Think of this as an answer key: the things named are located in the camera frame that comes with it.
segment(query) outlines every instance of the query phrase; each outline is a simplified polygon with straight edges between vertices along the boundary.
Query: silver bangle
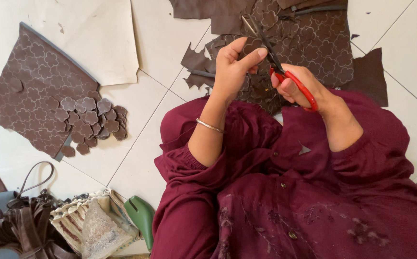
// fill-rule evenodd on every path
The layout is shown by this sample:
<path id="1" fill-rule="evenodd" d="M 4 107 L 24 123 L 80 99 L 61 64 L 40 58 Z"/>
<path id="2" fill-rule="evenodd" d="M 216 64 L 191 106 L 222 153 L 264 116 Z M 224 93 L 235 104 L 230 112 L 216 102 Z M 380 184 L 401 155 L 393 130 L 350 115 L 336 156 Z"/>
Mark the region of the silver bangle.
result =
<path id="1" fill-rule="evenodd" d="M 212 126 L 212 125 L 208 125 L 207 123 L 205 123 L 205 122 L 201 121 L 199 118 L 196 118 L 196 122 L 197 122 L 197 123 L 199 123 L 199 124 L 204 125 L 205 127 L 209 128 L 209 129 L 216 130 L 217 132 L 220 132 L 220 133 L 222 133 L 222 134 L 224 134 L 224 133 L 225 133 L 225 131 L 224 131 L 224 130 L 220 130 L 220 129 L 215 128 L 215 127 L 214 127 L 214 126 Z"/>

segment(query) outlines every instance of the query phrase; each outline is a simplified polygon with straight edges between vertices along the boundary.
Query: green handle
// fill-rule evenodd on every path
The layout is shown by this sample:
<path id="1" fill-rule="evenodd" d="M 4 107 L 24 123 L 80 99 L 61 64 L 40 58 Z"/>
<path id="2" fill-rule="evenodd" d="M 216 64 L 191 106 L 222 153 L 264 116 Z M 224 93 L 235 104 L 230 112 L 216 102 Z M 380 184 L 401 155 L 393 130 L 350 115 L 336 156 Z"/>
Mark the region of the green handle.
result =
<path id="1" fill-rule="evenodd" d="M 127 214 L 133 223 L 143 233 L 146 247 L 151 252 L 154 238 L 152 236 L 152 220 L 154 218 L 154 209 L 146 201 L 138 196 L 132 196 L 124 203 Z"/>

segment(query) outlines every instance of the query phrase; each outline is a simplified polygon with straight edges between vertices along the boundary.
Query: woman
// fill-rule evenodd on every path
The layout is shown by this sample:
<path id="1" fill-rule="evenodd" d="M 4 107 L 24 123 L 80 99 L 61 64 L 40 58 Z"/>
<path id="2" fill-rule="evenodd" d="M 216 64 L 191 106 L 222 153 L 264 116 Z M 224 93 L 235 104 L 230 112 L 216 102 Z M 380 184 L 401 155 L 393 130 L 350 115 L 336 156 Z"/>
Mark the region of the woman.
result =
<path id="1" fill-rule="evenodd" d="M 236 61 L 245 41 L 218 53 L 210 97 L 162 121 L 155 163 L 167 188 L 151 257 L 417 258 L 417 186 L 402 123 L 286 64 L 317 113 L 284 107 L 281 126 L 259 106 L 233 101 L 266 56 L 259 48 Z M 290 79 L 271 81 L 286 100 L 310 107 Z"/>

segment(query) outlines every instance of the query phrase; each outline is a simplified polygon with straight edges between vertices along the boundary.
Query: scissor blade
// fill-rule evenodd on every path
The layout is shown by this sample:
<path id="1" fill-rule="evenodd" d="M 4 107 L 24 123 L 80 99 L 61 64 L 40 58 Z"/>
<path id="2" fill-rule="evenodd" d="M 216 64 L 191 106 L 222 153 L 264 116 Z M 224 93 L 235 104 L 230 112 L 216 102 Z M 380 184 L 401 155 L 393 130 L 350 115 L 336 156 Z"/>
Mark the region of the scissor blade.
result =
<path id="1" fill-rule="evenodd" d="M 261 40 L 263 41 L 263 44 L 266 46 L 266 48 L 268 50 L 269 62 L 274 63 L 276 65 L 275 67 L 277 67 L 277 69 L 279 69 L 282 73 L 285 74 L 285 71 L 282 69 L 282 65 L 280 64 L 279 58 L 277 57 L 276 52 L 272 48 L 271 42 L 266 37 L 263 30 L 255 22 L 255 20 L 252 18 L 251 15 L 249 15 L 249 18 L 250 18 L 250 21 L 252 21 L 253 27 L 255 28 L 255 30 L 257 32 L 256 35 L 261 38 Z"/>
<path id="2" fill-rule="evenodd" d="M 243 23 L 245 24 L 245 26 L 250 30 L 251 33 L 253 33 L 253 35 L 255 35 L 256 37 L 258 37 L 258 35 L 256 34 L 255 30 L 250 26 L 250 24 L 247 22 L 247 20 L 245 19 L 244 16 L 241 16 Z"/>

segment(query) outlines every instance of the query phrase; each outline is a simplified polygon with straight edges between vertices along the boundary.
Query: woman's left hand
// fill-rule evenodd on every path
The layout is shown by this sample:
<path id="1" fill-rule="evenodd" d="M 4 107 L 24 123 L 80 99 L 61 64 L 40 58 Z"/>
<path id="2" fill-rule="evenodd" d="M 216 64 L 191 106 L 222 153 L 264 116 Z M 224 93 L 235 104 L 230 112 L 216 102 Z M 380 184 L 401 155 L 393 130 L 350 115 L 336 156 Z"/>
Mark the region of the woman's left hand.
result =
<path id="1" fill-rule="evenodd" d="M 237 96 L 245 80 L 245 74 L 247 72 L 255 74 L 258 69 L 256 64 L 267 55 L 267 50 L 260 47 L 237 61 L 246 40 L 247 37 L 242 37 L 231 42 L 231 44 L 221 48 L 216 57 L 215 84 L 211 96 L 225 100 L 227 105 Z"/>

